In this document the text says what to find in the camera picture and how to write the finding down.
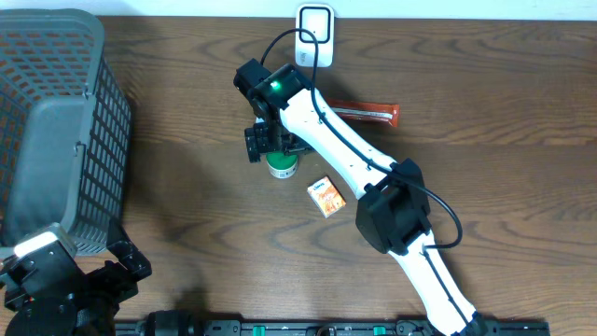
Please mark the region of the green lid jar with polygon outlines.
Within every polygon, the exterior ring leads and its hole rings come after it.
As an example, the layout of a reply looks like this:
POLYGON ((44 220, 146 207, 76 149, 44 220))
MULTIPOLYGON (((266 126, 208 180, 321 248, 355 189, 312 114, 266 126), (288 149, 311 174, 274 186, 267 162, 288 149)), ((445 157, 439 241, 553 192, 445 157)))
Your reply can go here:
POLYGON ((278 179, 292 176, 298 169, 297 155, 285 155, 283 152, 272 152, 266 155, 270 174, 278 179))

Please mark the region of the orange Kleenex tissue pack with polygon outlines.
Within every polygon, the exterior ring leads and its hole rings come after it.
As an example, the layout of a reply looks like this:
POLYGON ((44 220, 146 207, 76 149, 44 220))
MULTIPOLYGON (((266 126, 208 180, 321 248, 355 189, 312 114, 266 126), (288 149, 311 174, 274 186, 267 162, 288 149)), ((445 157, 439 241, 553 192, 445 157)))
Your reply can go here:
POLYGON ((337 213, 346 205, 346 201, 328 176, 307 187, 307 193, 325 218, 337 213))

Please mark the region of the orange snack packet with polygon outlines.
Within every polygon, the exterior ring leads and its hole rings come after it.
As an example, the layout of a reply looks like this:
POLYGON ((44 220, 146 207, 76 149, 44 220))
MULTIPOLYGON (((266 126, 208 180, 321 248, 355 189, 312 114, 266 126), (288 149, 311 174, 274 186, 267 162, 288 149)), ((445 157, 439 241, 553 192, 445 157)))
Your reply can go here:
POLYGON ((380 122, 392 127, 397 127, 399 124, 399 105, 351 102, 337 99, 329 99, 326 102, 343 119, 380 122))

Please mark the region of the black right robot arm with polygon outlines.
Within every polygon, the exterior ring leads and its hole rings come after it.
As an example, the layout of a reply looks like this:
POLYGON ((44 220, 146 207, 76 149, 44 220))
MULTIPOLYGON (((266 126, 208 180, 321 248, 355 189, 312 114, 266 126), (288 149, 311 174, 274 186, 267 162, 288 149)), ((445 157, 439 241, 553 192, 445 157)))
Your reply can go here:
POLYGON ((239 67, 234 86, 269 126, 304 141, 332 166, 358 201, 355 224, 366 241, 391 256, 444 335, 484 335, 485 320, 453 280, 428 219, 430 202, 455 212, 423 182, 412 160, 397 162, 358 135, 291 64, 272 73, 255 59, 239 67))

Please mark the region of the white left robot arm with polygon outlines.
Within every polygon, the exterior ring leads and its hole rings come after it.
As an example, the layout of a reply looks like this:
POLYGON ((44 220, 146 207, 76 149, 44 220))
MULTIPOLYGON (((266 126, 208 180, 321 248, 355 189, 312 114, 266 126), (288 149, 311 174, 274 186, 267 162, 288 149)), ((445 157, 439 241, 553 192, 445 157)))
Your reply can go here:
POLYGON ((27 235, 2 261, 4 306, 15 313, 7 335, 115 335, 119 304, 152 274, 150 261, 123 227, 111 223, 107 249, 116 258, 90 273, 58 223, 27 235))

